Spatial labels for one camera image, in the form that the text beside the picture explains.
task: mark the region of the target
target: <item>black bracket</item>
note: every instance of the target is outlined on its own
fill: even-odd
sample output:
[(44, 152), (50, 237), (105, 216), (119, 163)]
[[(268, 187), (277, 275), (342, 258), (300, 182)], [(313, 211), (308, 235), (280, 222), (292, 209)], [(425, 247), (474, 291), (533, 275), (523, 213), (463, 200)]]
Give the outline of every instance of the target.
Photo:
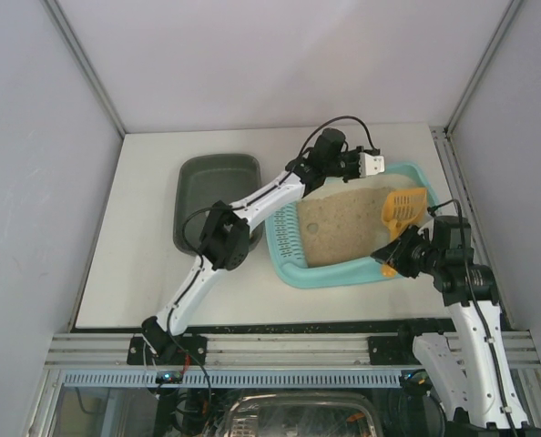
[(360, 177), (360, 155), (363, 147), (342, 150), (345, 135), (337, 129), (327, 128), (318, 136), (315, 145), (287, 164), (285, 169), (297, 175), (305, 186), (303, 196), (320, 188), (328, 177), (343, 178), (344, 182)]
[[(200, 335), (191, 337), (178, 337), (176, 339), (181, 347), (188, 351), (199, 364), (206, 363), (206, 355), (208, 353), (208, 339)], [(156, 366), (183, 366), (186, 363), (186, 354), (178, 348), (173, 341), (171, 342), (171, 355), (166, 359), (155, 355), (151, 348), (145, 342), (143, 337), (133, 337), (128, 344), (127, 364), (129, 366), (147, 366), (149, 369)]]
[(398, 327), (398, 335), (369, 337), (368, 348), (371, 365), (419, 365), (413, 355), (413, 342), (414, 336), (420, 333), (411, 324), (405, 323)]
[(250, 226), (230, 205), (219, 201), (212, 205), (199, 240), (199, 253), (212, 263), (214, 270), (234, 270), (249, 254)]

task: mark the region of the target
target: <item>white table surface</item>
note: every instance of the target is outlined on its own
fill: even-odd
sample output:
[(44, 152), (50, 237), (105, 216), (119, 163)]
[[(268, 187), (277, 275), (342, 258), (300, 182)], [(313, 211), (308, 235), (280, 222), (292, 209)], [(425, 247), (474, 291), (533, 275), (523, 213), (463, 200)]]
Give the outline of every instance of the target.
[[(366, 145), (359, 126), (339, 127), (351, 147)], [(450, 193), (426, 124), (370, 126), (387, 163), (418, 164), (441, 200)], [(125, 137), (97, 249), (77, 317), (78, 328), (137, 327), (171, 298), (193, 257), (173, 244), (178, 174), (189, 158), (249, 153), (262, 183), (299, 150), (312, 127), (252, 129)], [(238, 269), (216, 284), (190, 325), (240, 325), (445, 317), (430, 277), (314, 290), (282, 282), (266, 238)]]

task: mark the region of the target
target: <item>white wall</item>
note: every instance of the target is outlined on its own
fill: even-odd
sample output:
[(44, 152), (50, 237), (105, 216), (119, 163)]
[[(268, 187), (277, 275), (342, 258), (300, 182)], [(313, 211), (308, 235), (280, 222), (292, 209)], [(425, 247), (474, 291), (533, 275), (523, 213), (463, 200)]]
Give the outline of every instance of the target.
[(541, 359), (541, 0), (526, 2), (454, 140), (502, 293)]
[(129, 132), (448, 121), (508, 0), (59, 0)]
[(0, 436), (67, 323), (120, 140), (36, 0), (0, 0)]

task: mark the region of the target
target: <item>wire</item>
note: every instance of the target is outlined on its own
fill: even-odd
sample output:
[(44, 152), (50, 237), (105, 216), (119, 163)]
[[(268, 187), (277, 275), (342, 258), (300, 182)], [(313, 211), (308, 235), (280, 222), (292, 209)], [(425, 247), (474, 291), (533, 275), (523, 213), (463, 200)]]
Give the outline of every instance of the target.
[[(308, 143), (309, 140), (310, 140), (311, 138), (312, 138), (312, 135), (311, 135), (309, 138), (307, 138), (307, 141), (305, 141), (305, 143)], [(302, 148), (301, 148), (301, 151), (299, 152), (299, 155), (297, 156), (297, 158), (302, 157), (303, 155), (305, 155), (306, 153), (308, 153), (308, 152), (310, 152), (310, 151), (311, 151), (311, 148), (305, 148), (304, 150), (302, 150)], [(287, 172), (287, 174), (285, 175), (285, 177), (279, 181), (279, 184), (270, 187), (270, 188), (267, 189), (264, 193), (260, 194), (259, 196), (257, 196), (256, 198), (254, 198), (253, 200), (251, 200), (250, 202), (248, 202), (248, 203), (246, 204), (246, 206), (240, 207), (240, 208), (235, 208), (235, 209), (233, 209), (233, 211), (236, 211), (236, 210), (238, 210), (238, 209), (247, 208), (247, 207), (249, 207), (250, 205), (252, 205), (253, 203), (258, 202), (259, 200), (261, 200), (262, 198), (264, 198), (265, 196), (267, 196), (268, 194), (270, 194), (272, 191), (274, 191), (275, 189), (277, 189), (278, 187), (280, 187), (280, 186), (284, 183), (284, 181), (287, 180), (287, 179), (289, 178), (290, 175), (292, 175), (293, 171), (295, 171), (294, 168), (292, 168), (291, 170), (289, 170), (289, 171)]]
[(189, 355), (186, 355), (186, 360), (183, 363), (183, 369), (181, 370), (181, 376), (186, 374), (186, 371), (189, 369), (189, 365), (191, 364), (191, 358)]
[(438, 432), (438, 437), (444, 437), (444, 433), (446, 432), (446, 413), (444, 412), (443, 405), (441, 405), (438, 399), (436, 399), (434, 396), (430, 394), (427, 396), (427, 398), (430, 399), (434, 405), (436, 405), (436, 408), (439, 411), (441, 420), (440, 420), (440, 428)]
[(175, 345), (181, 349), (182, 352), (184, 352), (186, 355), (188, 355), (196, 364), (198, 364), (199, 368), (201, 369), (201, 371), (204, 373), (204, 378), (206, 378), (206, 382), (208, 383), (208, 405), (206, 406), (206, 410), (204, 412), (204, 416), (208, 417), (208, 414), (209, 414), (209, 411), (210, 411), (210, 408), (211, 408), (211, 404), (212, 404), (212, 383), (211, 383), (211, 380), (209, 379), (209, 375), (208, 375), (208, 372), (206, 371), (206, 368), (202, 365), (201, 362), (199, 362), (199, 360), (194, 356), (192, 355), (191, 353), (189, 353), (189, 351), (184, 348), (183, 346), (181, 346), (181, 344), (179, 344), (179, 342), (176, 340), (176, 338), (171, 335), (171, 332), (169, 332), (169, 325), (168, 325), (168, 335), (169, 337), (171, 338), (171, 341), (173, 341), (175, 343)]
[(199, 214), (203, 214), (205, 212), (210, 212), (210, 211), (214, 211), (214, 210), (225, 210), (225, 208), (220, 208), (220, 207), (206, 207), (206, 208), (201, 208), (201, 209), (198, 209), (197, 211), (194, 211), (192, 212), (191, 214), (188, 215), (188, 217), (184, 220), (183, 224), (181, 225), (181, 238), (183, 239), (183, 242), (186, 246), (188, 246), (188, 248), (194, 252), (196, 255), (199, 256), (199, 260), (200, 260), (200, 265), (199, 267), (202, 268), (204, 267), (204, 256), (199, 253), (199, 250), (196, 249), (188, 240), (188, 235), (186, 234), (186, 228), (188, 227), (188, 224), (191, 222), (191, 220), (193, 220), (195, 217), (197, 217)]
[[(456, 213), (459, 219), (459, 232), (460, 232), (460, 237), (461, 237), (461, 246), (464, 250), (464, 222), (463, 222), (463, 210), (461, 208), (461, 202), (459, 202), (459, 200), (456, 198), (452, 198), (451, 200), (448, 200), (445, 203), (442, 203), (440, 205), (436, 205), (430, 208), (430, 210), (434, 212), (437, 209), (444, 207), (450, 203), (454, 203), (454, 205), (456, 206)], [(507, 400), (505, 398), (505, 387), (504, 387), (504, 382), (502, 380), (502, 373), (499, 367), (499, 361), (497, 359), (497, 351), (495, 350), (495, 345), (492, 342), (493, 334), (491, 330), (489, 329), (489, 324), (487, 323), (487, 319), (483, 315), (483, 312), (481, 311), (481, 308), (479, 307), (479, 302), (477, 301), (477, 297), (475, 296), (475, 292), (473, 291), (473, 281), (471, 278), (471, 270), (469, 269), (469, 261), (466, 256), (463, 256), (463, 258), (464, 258), (464, 272), (467, 279), (466, 281), (467, 286), (471, 294), (471, 300), (473, 301), (475, 312), (477, 313), (477, 316), (479, 316), (479, 319), (481, 319), (481, 323), (483, 324), (483, 329), (485, 331), (485, 341), (487, 342), (489, 346), (489, 351), (491, 352), (491, 358), (492, 358), (494, 369), (495, 369), (495, 376), (497, 377), (497, 387), (499, 388), (499, 397), (501, 399), (501, 403), (503, 404), (503, 408), (506, 409), (508, 405), (507, 405)], [(517, 437), (517, 431), (515, 430), (515, 424), (514, 424), (513, 418), (511, 417), (511, 412), (505, 412), (505, 417), (507, 418), (507, 423), (509, 424), (512, 435), (514, 437)]]
[[(207, 418), (204, 417), (197, 417), (196, 413), (199, 413), (199, 411), (184, 411), (179, 408), (179, 405), (186, 401), (188, 399), (187, 393), (181, 393), (179, 394), (179, 389), (175, 390), (172, 394), (167, 396), (162, 396), (163, 398), (168, 398), (170, 396), (173, 396), (171, 400), (168, 400), (168, 406), (171, 404), (172, 410), (169, 413), (170, 419), (171, 419), (171, 425), (173, 428), (175, 428), (181, 435), (196, 435), (195, 430), (186, 430), (184, 428), (184, 422), (185, 420), (188, 420), (190, 422), (204, 422)], [(177, 414), (181, 414), (182, 420), (181, 422), (178, 421)]]
[[(74, 388), (75, 392), (77, 393), (78, 398), (78, 406), (80, 407), (80, 411), (82, 411), (84, 414), (90, 414), (91, 416), (98, 416), (99, 414), (104, 414), (107, 410), (107, 406), (105, 406), (105, 410), (101, 411), (100, 408), (95, 412), (90, 412), (85, 408), (85, 404), (82, 402), (82, 394), (80, 393), (80, 389), (78, 387)], [(110, 389), (107, 390), (107, 400), (108, 396), (110, 395)]]
[(366, 124), (361, 119), (359, 119), (358, 117), (355, 117), (355, 116), (339, 116), (339, 117), (332, 118), (331, 120), (326, 121), (321, 126), (317, 127), (315, 130), (313, 130), (311, 132), (311, 134), (307, 137), (307, 139), (305, 140), (303, 145), (301, 146), (301, 150), (299, 151), (299, 154), (297, 155), (297, 157), (300, 157), (304, 153), (304, 150), (307, 147), (307, 145), (309, 144), (309, 142), (312, 140), (313, 137), (315, 137), (315, 135), (320, 130), (322, 130), (323, 128), (325, 128), (325, 127), (327, 127), (327, 126), (329, 126), (329, 125), (331, 125), (331, 124), (333, 124), (333, 123), (335, 123), (337, 121), (341, 121), (341, 120), (353, 120), (353, 121), (357, 121), (360, 125), (362, 125), (363, 130), (365, 131), (365, 135), (368, 137), (368, 142), (370, 143), (370, 147), (372, 148), (372, 150), (377, 150), (376, 147), (373, 146), (372, 135), (370, 134), (370, 129), (368, 129)]

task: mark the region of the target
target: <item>glass panel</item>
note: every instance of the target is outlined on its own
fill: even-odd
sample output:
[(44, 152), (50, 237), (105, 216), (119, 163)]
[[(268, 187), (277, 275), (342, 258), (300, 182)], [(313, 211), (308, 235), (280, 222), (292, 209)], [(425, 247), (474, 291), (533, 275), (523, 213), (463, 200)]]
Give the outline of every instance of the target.
[(67, 388), (51, 437), (437, 436), (440, 412), (401, 390)]
[(147, 389), (63, 387), (51, 437), (152, 437), (158, 400)]

